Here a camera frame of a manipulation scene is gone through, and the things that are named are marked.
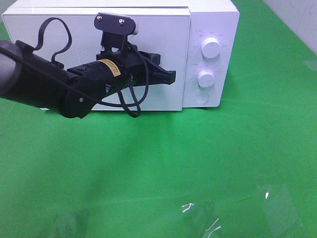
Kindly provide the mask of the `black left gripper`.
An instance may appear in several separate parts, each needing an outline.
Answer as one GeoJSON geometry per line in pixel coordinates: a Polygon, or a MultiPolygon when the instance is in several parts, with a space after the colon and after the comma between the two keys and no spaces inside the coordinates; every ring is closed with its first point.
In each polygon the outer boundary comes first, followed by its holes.
{"type": "Polygon", "coordinates": [[[155,53],[147,53],[138,51],[136,45],[127,43],[127,57],[123,57],[121,52],[100,52],[96,55],[97,60],[109,59],[116,63],[120,69],[121,75],[133,75],[134,86],[146,85],[146,69],[148,67],[149,85],[167,84],[171,85],[175,82],[176,71],[165,70],[160,67],[161,55],[155,53]]]}

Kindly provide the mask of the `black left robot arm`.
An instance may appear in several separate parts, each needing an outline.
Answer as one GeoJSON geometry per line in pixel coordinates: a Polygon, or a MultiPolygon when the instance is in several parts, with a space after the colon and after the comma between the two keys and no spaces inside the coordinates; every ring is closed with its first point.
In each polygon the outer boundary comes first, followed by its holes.
{"type": "Polygon", "coordinates": [[[174,70],[160,67],[158,54],[140,52],[128,46],[128,56],[108,54],[104,59],[63,69],[57,63],[34,54],[24,42],[2,40],[0,43],[0,96],[3,99],[47,108],[66,118],[83,118],[104,98],[116,94],[116,107],[130,113],[143,99],[135,95],[134,87],[149,88],[155,84],[172,84],[174,70]],[[131,91],[132,103],[124,101],[122,90],[131,91]]]}

